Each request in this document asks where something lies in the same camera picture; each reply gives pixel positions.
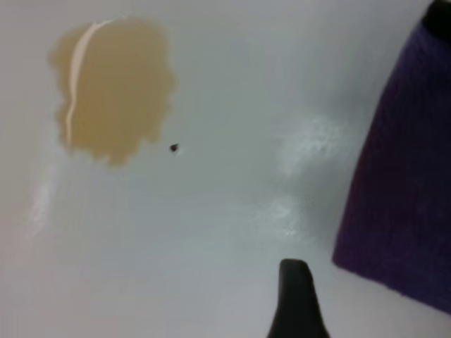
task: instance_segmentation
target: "dark speck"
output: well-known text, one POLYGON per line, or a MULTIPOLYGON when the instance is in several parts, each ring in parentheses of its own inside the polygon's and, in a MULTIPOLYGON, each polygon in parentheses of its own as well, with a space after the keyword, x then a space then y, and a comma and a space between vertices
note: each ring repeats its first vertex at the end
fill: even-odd
POLYGON ((169 149, 173 152, 176 153, 178 150, 178 143, 173 144, 172 146, 169 147, 169 149))

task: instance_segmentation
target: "glossy surface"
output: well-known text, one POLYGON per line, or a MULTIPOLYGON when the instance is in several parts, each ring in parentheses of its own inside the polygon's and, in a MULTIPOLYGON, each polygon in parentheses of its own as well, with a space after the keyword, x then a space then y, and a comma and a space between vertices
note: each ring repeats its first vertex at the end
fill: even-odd
POLYGON ((265 337, 291 257, 310 264, 333 337, 449 337, 449 316, 330 262, 378 95, 425 6, 2 2, 1 336, 265 337), (64 32, 130 14, 165 30, 179 83, 160 141, 110 168, 62 147, 46 57, 64 32))

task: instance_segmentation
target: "purple cloth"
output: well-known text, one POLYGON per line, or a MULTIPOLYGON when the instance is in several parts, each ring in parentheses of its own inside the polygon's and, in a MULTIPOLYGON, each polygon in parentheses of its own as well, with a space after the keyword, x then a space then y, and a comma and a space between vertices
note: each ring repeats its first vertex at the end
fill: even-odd
POLYGON ((451 44, 423 25, 381 97, 333 261, 451 313, 451 44))

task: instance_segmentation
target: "white countertop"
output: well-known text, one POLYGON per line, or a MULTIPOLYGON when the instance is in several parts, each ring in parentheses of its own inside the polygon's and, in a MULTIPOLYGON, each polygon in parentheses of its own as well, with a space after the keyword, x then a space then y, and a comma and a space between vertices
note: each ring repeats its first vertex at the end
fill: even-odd
POLYGON ((449 337, 448 315, 330 261, 426 4, 0 2, 1 337, 265 337, 282 258, 311 266, 332 337, 449 337), (125 15, 164 28, 179 83, 161 140, 110 168, 61 146, 46 57, 64 32, 125 15))

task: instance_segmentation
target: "stain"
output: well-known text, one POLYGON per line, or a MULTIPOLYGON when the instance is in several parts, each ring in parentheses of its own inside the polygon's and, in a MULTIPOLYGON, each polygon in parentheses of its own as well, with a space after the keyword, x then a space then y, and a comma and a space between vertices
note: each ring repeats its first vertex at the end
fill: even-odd
POLYGON ((158 25, 140 18, 83 25, 60 38, 49 62, 63 93, 57 121, 69 151, 118 166, 142 140, 159 140, 176 79, 158 25))

